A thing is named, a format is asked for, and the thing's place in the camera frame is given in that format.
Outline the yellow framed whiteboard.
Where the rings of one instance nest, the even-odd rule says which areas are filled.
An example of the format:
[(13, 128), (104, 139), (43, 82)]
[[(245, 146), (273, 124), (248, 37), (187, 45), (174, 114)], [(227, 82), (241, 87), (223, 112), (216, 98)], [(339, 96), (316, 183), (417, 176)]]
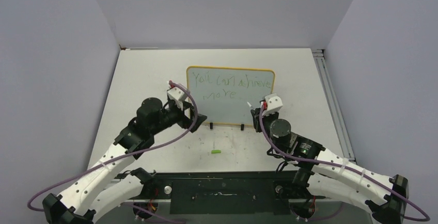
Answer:
[(275, 72), (269, 69), (189, 66), (186, 81), (199, 113), (208, 117), (204, 124), (252, 125), (247, 102), (256, 108), (263, 97), (273, 93)]

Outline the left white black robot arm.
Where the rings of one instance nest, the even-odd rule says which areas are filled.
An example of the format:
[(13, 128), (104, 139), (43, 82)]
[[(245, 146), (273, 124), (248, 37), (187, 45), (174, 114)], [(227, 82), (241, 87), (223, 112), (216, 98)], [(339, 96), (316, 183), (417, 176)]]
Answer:
[(134, 169), (117, 184), (115, 176), (135, 162), (154, 144), (154, 136), (178, 124), (195, 132), (207, 116), (194, 113), (194, 106), (182, 107), (168, 100), (164, 108), (158, 98), (145, 99), (128, 125), (115, 138), (101, 159), (87, 174), (58, 195), (47, 195), (42, 204), (48, 223), (96, 223), (102, 216), (133, 197), (149, 198), (154, 191), (153, 176), (143, 168)]

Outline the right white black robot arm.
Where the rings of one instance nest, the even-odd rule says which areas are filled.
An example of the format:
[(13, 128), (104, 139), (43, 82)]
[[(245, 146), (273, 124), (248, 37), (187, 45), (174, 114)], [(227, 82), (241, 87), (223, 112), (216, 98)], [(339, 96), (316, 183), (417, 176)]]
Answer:
[(322, 196), (359, 207), (379, 223), (403, 223), (409, 199), (408, 180), (381, 175), (341, 157), (322, 144), (291, 130), (279, 109), (251, 109), (253, 127), (270, 144), (267, 155), (298, 168), (292, 190), (298, 197)]

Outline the front aluminium frame rail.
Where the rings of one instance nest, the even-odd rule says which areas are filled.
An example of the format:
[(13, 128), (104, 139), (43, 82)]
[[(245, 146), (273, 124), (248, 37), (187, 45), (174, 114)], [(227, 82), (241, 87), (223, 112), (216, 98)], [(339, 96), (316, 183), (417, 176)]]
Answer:
[(128, 174), (117, 182), (75, 181), (61, 200), (75, 214), (99, 220), (122, 203), (129, 203), (142, 219), (172, 215), (300, 214), (315, 219), (313, 199), (340, 202), (369, 212), (367, 199), (331, 178), (313, 175), (299, 183), (297, 171), (235, 173)]

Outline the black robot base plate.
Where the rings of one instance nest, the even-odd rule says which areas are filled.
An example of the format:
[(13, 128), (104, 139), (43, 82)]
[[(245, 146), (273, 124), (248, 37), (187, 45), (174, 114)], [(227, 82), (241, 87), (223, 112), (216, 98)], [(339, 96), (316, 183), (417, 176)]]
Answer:
[(316, 200), (316, 213), (347, 207), (292, 185), (295, 171), (157, 173), (133, 200), (170, 204), (171, 214), (288, 215), (290, 208), (308, 208)]

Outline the right aluminium rail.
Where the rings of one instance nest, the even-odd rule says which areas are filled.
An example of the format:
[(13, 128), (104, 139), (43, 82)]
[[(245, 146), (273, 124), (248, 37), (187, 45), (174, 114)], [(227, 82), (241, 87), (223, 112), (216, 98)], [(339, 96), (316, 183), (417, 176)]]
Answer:
[(343, 156), (348, 158), (349, 161), (356, 163), (356, 157), (353, 152), (353, 147), (351, 145), (351, 140), (347, 131), (345, 120), (343, 118), (341, 108), (339, 106), (336, 93), (330, 78), (329, 70), (327, 68), (324, 56), (325, 50), (315, 49), (311, 50), (311, 52), (321, 79), (322, 87), (329, 105)]

